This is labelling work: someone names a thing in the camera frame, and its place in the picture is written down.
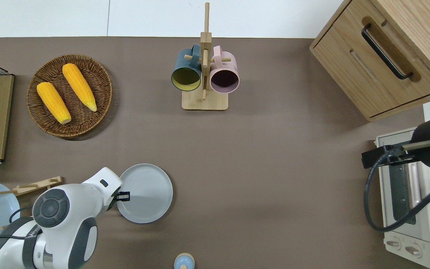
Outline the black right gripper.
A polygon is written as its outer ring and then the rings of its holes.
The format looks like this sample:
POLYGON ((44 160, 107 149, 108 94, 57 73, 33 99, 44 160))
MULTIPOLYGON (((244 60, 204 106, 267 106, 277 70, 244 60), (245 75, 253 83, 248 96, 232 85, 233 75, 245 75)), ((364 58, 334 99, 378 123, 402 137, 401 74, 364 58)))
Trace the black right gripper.
POLYGON ((409 154, 402 145, 382 145, 381 147, 362 153, 362 163, 364 169, 374 167, 375 163, 384 156, 379 166, 395 166, 415 162, 413 155, 409 154))

